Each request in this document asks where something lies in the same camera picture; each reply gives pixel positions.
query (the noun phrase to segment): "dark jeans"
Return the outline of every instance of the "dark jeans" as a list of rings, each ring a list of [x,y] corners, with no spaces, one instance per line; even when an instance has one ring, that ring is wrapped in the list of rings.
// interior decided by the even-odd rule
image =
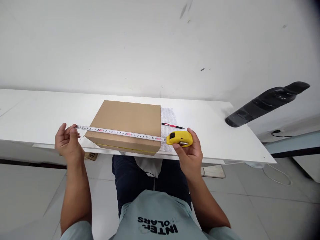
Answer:
[[[180,198],[191,208],[187,179],[181,171],[179,161],[164,159],[158,178],[154,178],[148,177],[137,165],[134,157],[113,155],[112,173],[116,177],[119,217],[125,203],[133,202],[145,189],[153,190],[154,183],[155,191]]]

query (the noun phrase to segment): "wall stain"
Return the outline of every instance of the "wall stain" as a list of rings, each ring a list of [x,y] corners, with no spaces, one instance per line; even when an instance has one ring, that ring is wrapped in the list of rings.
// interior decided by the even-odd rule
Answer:
[[[184,12],[186,11],[186,9],[187,9],[187,4],[186,4],[186,5],[184,5],[184,7],[183,7],[183,9],[182,9],[182,11],[181,11],[180,19],[183,17]]]

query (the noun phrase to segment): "brown cardboard box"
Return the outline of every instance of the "brown cardboard box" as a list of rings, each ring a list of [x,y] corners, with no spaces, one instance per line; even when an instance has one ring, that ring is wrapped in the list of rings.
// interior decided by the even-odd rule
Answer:
[[[92,160],[92,161],[95,161],[97,160],[97,157],[98,157],[98,153],[84,153],[84,158],[85,159],[89,159],[89,160]]]
[[[161,136],[161,107],[140,103],[104,101],[90,127]],[[85,137],[101,148],[154,155],[161,143],[128,136],[87,131]]]

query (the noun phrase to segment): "yellow tape measure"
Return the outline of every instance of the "yellow tape measure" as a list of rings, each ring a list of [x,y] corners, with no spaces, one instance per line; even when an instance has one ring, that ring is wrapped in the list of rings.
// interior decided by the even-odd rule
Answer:
[[[86,126],[79,126],[79,125],[77,125],[75,128],[80,130],[109,133],[109,134],[115,134],[120,136],[135,137],[135,138],[141,138],[141,139],[148,139],[152,141],[165,142],[168,145],[178,143],[182,147],[188,147],[193,143],[192,136],[187,131],[175,131],[170,133],[170,135],[167,136],[167,138],[162,138],[162,137],[151,136],[146,134],[125,132],[125,131],[106,129],[106,128],[86,127]]]

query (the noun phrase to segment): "paper sheet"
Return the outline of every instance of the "paper sheet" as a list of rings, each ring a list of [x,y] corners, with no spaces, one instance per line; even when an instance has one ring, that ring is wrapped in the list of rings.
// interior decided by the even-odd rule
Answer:
[[[161,122],[168,123],[171,125],[177,125],[176,115],[174,114],[172,108],[161,108]],[[174,131],[177,131],[177,128],[161,125],[161,137],[167,137],[170,133]],[[161,143],[160,150],[166,152],[174,152],[172,146],[163,142]]]

